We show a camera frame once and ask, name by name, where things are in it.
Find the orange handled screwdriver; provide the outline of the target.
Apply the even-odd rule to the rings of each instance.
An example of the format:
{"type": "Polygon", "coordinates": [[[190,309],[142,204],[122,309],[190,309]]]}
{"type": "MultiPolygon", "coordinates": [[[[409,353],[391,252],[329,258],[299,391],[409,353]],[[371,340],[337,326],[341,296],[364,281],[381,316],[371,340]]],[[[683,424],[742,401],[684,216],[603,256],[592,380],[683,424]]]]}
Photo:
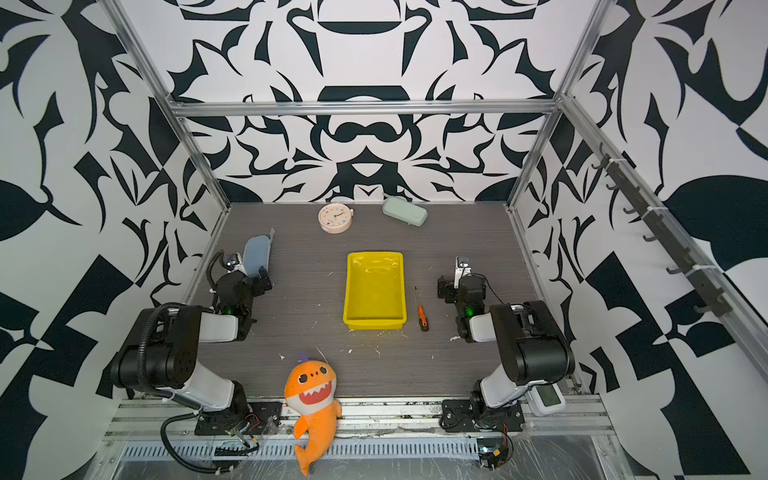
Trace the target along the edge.
{"type": "Polygon", "coordinates": [[[419,327],[420,327],[420,329],[423,332],[427,332],[429,330],[429,322],[428,322],[428,318],[427,318],[427,315],[426,315],[426,311],[425,311],[424,306],[423,306],[422,301],[421,301],[421,295],[420,295],[417,287],[414,288],[414,291],[415,291],[415,298],[416,298],[416,303],[417,303],[417,314],[418,314],[419,327]]]}

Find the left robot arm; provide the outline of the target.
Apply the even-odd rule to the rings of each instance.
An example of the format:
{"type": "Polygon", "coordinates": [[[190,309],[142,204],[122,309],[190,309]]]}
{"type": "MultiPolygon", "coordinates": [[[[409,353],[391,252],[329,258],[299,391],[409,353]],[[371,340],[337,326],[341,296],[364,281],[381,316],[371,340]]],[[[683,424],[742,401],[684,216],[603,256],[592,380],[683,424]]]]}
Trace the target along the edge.
{"type": "Polygon", "coordinates": [[[245,340],[254,323],[254,298],[271,288],[265,267],[253,276],[234,270],[213,287],[211,307],[167,302],[142,310],[113,357],[111,381],[230,422],[247,417],[251,409],[242,385],[205,367],[198,350],[202,343],[245,340]]]}

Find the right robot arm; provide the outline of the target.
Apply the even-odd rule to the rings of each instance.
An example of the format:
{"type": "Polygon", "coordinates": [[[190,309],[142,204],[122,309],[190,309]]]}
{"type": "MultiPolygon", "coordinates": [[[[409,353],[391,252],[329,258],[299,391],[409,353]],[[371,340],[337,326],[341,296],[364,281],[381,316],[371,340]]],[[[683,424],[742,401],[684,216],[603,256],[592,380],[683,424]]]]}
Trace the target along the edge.
{"type": "Polygon", "coordinates": [[[458,336],[468,343],[494,343],[499,352],[500,364],[471,392],[472,421],[488,428],[523,399],[537,416],[563,411],[558,383],[573,374],[575,359],[548,306],[540,300],[487,306],[489,289],[480,274],[437,280],[437,296],[456,308],[458,336]]]}

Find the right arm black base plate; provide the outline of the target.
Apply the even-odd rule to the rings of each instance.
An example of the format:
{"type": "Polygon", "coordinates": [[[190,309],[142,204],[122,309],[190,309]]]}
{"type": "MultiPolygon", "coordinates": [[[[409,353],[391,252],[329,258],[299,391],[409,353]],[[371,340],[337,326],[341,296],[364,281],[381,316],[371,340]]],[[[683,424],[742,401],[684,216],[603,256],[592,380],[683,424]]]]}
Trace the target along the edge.
{"type": "Polygon", "coordinates": [[[521,432],[524,422],[520,404],[490,409],[469,399],[443,400],[439,418],[448,433],[521,432]]]}

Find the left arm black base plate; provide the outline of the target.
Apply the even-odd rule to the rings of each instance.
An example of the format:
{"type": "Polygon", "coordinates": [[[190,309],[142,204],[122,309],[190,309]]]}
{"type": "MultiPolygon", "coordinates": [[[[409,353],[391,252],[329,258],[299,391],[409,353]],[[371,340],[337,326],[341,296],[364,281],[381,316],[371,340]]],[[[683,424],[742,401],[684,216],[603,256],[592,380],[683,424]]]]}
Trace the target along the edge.
{"type": "Polygon", "coordinates": [[[197,436],[216,436],[233,433],[261,435],[280,425],[281,401],[249,402],[247,407],[233,407],[218,412],[203,412],[197,420],[197,436]]]}

